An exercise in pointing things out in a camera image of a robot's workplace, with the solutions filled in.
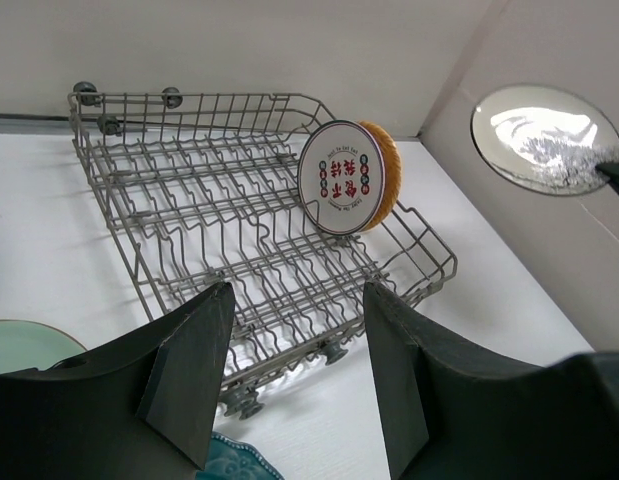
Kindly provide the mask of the teal scalloped plate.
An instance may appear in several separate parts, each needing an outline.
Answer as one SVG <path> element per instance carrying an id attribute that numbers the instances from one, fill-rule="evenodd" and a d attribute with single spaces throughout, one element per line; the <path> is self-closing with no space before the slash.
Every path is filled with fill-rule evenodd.
<path id="1" fill-rule="evenodd" d="M 277 479 L 283 476 L 252 445 L 213 432 L 204 470 L 197 479 Z"/>

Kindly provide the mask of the woven-pattern orange plate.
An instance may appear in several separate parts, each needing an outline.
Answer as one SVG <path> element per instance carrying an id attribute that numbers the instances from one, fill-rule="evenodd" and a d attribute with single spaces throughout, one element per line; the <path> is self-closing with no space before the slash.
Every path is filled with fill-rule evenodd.
<path id="1" fill-rule="evenodd" d="M 376 141 L 383 159 L 385 185 L 380 205 L 373 218 L 365 225 L 364 231 L 378 226 L 393 210 L 396 205 L 402 183 L 402 160 L 393 137 L 381 126 L 360 121 L 359 124 L 367 130 Z"/>

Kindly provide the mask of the light green plate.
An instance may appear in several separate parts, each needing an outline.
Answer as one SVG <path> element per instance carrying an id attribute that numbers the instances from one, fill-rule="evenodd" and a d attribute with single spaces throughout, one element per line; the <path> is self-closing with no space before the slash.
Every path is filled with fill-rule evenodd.
<path id="1" fill-rule="evenodd" d="M 85 351 L 80 342 L 51 326 L 0 319 L 0 374 L 32 368 L 46 370 Z"/>

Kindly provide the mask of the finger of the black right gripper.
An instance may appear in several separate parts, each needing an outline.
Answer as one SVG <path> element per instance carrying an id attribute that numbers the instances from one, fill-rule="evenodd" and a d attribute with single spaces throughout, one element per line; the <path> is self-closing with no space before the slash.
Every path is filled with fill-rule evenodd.
<path id="1" fill-rule="evenodd" d="M 596 171 L 609 179 L 609 185 L 619 196 L 619 162 L 603 162 L 595 167 Z"/>

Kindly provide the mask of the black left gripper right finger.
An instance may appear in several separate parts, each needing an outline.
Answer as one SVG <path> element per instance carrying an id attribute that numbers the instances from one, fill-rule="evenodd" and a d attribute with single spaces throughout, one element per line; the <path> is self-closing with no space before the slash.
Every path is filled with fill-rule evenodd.
<path id="1" fill-rule="evenodd" d="M 394 479 L 619 479 L 619 352 L 548 367 L 479 346 L 365 285 Z"/>

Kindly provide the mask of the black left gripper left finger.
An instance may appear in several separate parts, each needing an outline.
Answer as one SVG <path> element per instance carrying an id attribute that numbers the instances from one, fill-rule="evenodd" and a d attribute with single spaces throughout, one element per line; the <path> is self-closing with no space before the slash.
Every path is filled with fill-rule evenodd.
<path id="1" fill-rule="evenodd" d="M 191 479 L 207 458 L 234 321 L 218 282 L 44 369 L 0 374 L 0 479 Z"/>

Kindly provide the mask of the white plate red characters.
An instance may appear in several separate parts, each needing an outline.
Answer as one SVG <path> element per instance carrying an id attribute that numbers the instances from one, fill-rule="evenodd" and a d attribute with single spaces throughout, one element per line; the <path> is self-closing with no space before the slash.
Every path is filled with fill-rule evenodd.
<path id="1" fill-rule="evenodd" d="M 297 185 L 301 205 L 317 228 L 336 236 L 363 230 L 378 213 L 386 185 L 378 142 L 359 123 L 326 123 L 302 148 Z"/>

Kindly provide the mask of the cream plate tree drawing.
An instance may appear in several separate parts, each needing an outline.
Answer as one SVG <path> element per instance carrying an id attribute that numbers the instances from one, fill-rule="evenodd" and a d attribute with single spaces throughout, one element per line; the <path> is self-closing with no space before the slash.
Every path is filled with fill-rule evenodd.
<path id="1" fill-rule="evenodd" d="M 555 197 L 609 183 L 601 164 L 619 165 L 619 132 L 594 104 L 569 91 L 512 84 L 483 97 L 470 120 L 483 161 L 519 187 Z"/>

